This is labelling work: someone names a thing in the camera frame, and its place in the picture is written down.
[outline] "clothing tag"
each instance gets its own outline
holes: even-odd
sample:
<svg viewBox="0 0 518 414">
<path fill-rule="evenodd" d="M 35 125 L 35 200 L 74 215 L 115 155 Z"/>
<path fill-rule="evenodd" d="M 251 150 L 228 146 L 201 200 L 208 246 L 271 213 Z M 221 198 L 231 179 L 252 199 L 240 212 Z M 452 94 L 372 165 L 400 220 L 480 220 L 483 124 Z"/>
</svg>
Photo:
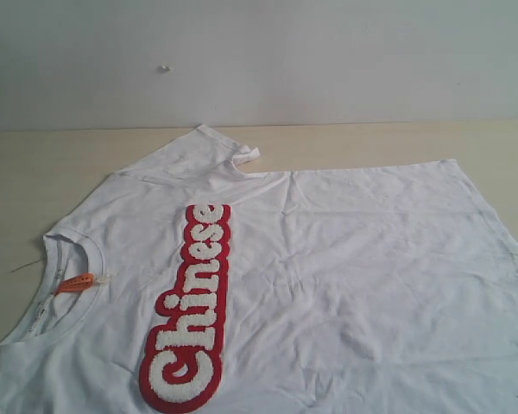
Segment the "clothing tag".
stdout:
<svg viewBox="0 0 518 414">
<path fill-rule="evenodd" d="M 94 275 L 92 273 L 82 273 L 79 276 L 61 282 L 54 296 L 62 292 L 82 292 L 92 285 L 94 285 Z"/>
</svg>

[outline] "t-shirt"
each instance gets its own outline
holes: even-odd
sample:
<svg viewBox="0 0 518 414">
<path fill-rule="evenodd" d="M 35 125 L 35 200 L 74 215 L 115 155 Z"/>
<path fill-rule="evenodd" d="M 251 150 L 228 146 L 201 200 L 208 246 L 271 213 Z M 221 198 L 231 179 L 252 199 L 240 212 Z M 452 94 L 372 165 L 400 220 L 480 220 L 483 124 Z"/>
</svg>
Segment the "t-shirt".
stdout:
<svg viewBox="0 0 518 414">
<path fill-rule="evenodd" d="M 0 414 L 518 413 L 518 244 L 455 160 L 258 156 L 201 126 L 57 223 Z"/>
</svg>

